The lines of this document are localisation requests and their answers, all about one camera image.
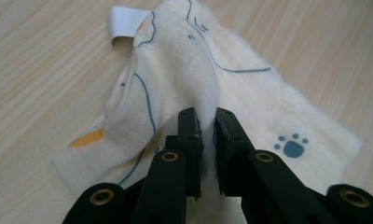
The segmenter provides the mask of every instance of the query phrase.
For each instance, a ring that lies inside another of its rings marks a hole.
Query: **light wood grain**
[[[365,142],[344,182],[373,194],[373,0],[202,0],[314,105]],[[0,1],[0,223],[60,223],[75,198],[53,157],[104,107],[131,56],[110,7],[155,1]]]

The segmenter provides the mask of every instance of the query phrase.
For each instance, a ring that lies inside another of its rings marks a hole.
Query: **white cloth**
[[[188,201],[188,223],[244,222],[237,201],[219,195],[212,138],[218,106],[237,116],[256,148],[280,155],[305,185],[322,193],[339,182],[362,144],[285,83],[209,8],[168,0],[137,31],[103,114],[55,166],[75,196],[103,181],[126,188],[145,176],[165,136],[177,134],[177,113],[191,106],[204,151],[202,197]]]

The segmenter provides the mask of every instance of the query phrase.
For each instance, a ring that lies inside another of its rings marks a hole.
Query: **wooden surface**
[[[365,142],[343,181],[373,194],[373,0],[202,0],[314,105]],[[53,157],[98,116],[131,56],[110,7],[0,1],[0,223],[61,223],[75,202]]]

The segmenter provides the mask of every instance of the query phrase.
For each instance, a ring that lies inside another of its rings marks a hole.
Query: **cloth fold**
[[[277,153],[309,188],[337,184],[361,140],[317,110],[240,37],[194,0],[167,0],[140,25],[133,52],[104,112],[54,160],[79,196],[107,181],[144,177],[177,113],[195,107],[203,151],[201,198],[188,223],[243,223],[235,199],[220,196],[213,143],[218,107],[232,111],[256,148]]]

